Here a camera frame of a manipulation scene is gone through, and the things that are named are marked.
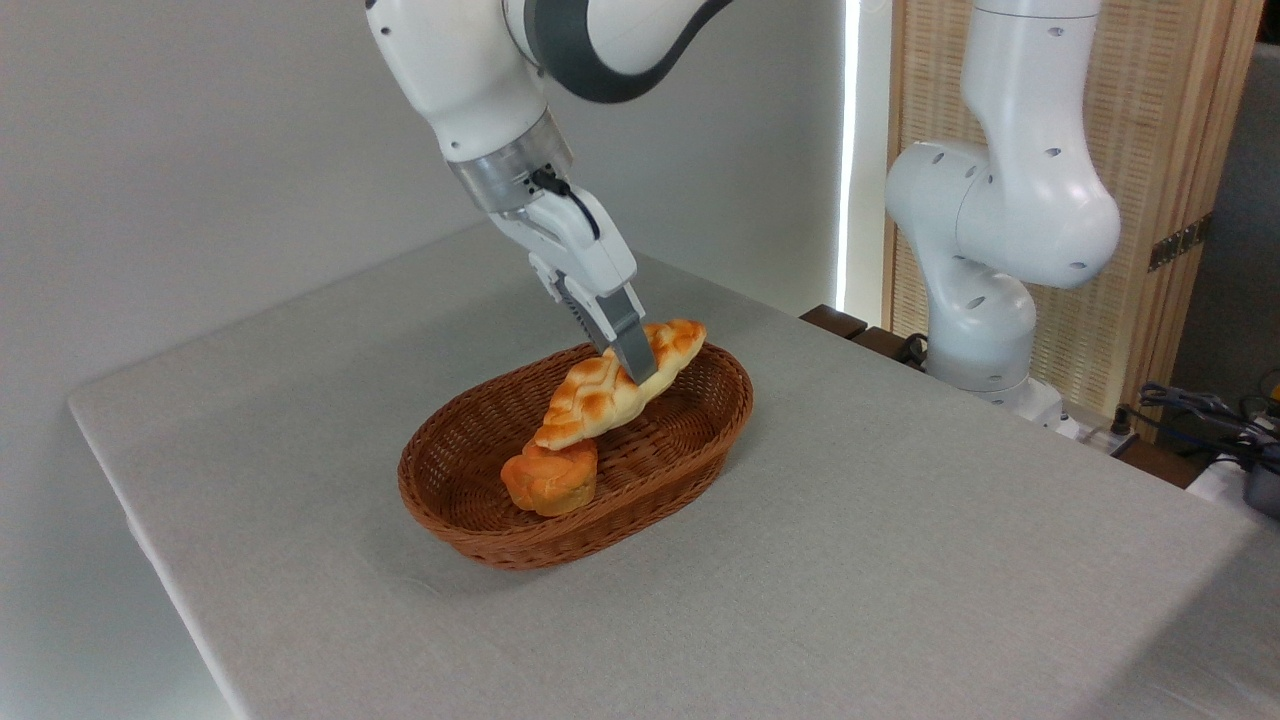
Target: oval basket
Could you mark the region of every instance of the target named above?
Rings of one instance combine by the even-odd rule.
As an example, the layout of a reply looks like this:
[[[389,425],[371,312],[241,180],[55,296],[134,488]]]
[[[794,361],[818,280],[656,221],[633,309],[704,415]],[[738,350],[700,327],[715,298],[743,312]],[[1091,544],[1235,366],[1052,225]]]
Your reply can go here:
[[[440,407],[401,456],[404,506],[462,555],[524,570],[603,550],[692,502],[712,484],[751,414],[751,380],[727,351],[703,346],[644,413],[596,438],[595,498],[559,518],[520,510],[498,477],[547,413],[568,369],[595,355],[557,352]]]

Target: robotic arm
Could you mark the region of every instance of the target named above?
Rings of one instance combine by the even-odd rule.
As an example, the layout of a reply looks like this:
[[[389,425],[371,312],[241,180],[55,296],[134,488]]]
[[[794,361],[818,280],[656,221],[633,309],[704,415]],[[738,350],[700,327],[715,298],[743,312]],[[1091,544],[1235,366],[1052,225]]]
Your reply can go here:
[[[596,348],[640,383],[655,370],[636,261],[573,161],[543,77],[602,102],[653,88],[728,0],[365,0],[369,26],[476,206]]]
[[[1019,279],[1079,287],[1120,237],[1084,136],[1101,4],[974,0],[961,83],[988,146],[918,142],[886,187],[928,291],[928,373],[1050,428],[1061,396],[1028,374],[1036,305]]]

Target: bread roll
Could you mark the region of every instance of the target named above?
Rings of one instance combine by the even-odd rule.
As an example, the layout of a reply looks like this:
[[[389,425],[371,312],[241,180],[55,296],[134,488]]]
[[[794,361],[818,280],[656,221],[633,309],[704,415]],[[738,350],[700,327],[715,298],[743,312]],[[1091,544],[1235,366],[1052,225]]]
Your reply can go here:
[[[517,507],[554,518],[591,502],[598,461],[594,439],[563,450],[547,450],[530,441],[502,466],[502,482]]]
[[[707,327],[694,320],[653,323],[644,332],[658,372],[636,386],[613,348],[573,365],[552,395],[543,427],[534,433],[534,445],[561,450],[636,419],[650,400],[671,387],[676,373],[692,361],[707,340]]]

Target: black cable bundle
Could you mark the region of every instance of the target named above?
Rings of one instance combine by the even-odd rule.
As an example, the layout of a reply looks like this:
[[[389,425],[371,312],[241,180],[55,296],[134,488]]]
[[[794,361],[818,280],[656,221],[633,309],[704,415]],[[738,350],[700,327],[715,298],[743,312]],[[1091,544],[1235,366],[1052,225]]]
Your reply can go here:
[[[1257,420],[1248,413],[1248,404],[1265,401],[1263,413],[1280,416],[1280,404],[1260,393],[1245,396],[1240,400],[1239,409],[1229,407],[1216,395],[1203,392],[1188,392],[1176,387],[1165,387],[1160,383],[1147,383],[1142,386],[1142,407],[1167,407],[1178,413],[1172,419],[1184,416],[1196,418],[1207,430],[1217,430],[1219,439],[1210,439],[1198,434],[1176,428],[1171,421],[1165,423],[1148,418],[1128,405],[1117,409],[1117,421],[1126,415],[1157,428],[1172,438],[1194,445],[1197,448],[1213,451],[1222,457],[1252,470],[1254,466],[1263,466],[1271,473],[1280,473],[1280,434]]]

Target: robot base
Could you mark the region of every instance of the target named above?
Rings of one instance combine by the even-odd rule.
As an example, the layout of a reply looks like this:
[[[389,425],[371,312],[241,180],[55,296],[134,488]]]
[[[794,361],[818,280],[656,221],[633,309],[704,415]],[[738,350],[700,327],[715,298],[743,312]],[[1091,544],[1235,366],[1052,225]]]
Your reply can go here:
[[[1079,436],[1079,424],[1062,410],[1062,395],[1034,378],[1027,377],[1007,389],[973,395],[1071,439]]]

